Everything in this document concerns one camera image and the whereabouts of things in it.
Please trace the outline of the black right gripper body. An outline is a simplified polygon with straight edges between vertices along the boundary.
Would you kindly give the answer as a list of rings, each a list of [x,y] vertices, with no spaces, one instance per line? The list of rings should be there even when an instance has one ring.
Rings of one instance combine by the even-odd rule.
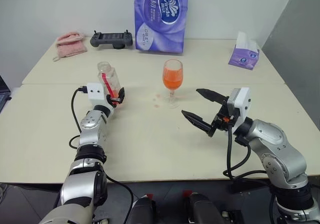
[[[229,125],[232,127],[235,126],[237,121],[237,111],[232,105],[228,105],[228,99],[229,97],[227,96],[211,123],[214,132],[216,130],[227,131]]]

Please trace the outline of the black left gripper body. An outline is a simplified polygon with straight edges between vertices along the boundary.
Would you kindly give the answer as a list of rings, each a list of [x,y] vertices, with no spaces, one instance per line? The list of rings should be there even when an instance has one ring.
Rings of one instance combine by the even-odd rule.
[[[108,104],[110,104],[113,108],[116,108],[118,104],[122,104],[122,102],[119,101],[119,98],[111,97],[111,100],[107,100]]]

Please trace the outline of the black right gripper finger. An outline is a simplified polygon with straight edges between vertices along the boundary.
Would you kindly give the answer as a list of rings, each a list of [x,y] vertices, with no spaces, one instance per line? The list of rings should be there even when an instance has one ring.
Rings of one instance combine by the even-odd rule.
[[[191,124],[204,131],[209,137],[214,135],[216,127],[214,127],[212,124],[205,122],[201,117],[194,113],[184,110],[182,110],[181,113]]]
[[[223,96],[209,89],[199,88],[199,89],[196,89],[196,92],[198,92],[202,97],[204,97],[205,99],[211,102],[224,104],[228,100],[227,96]]]

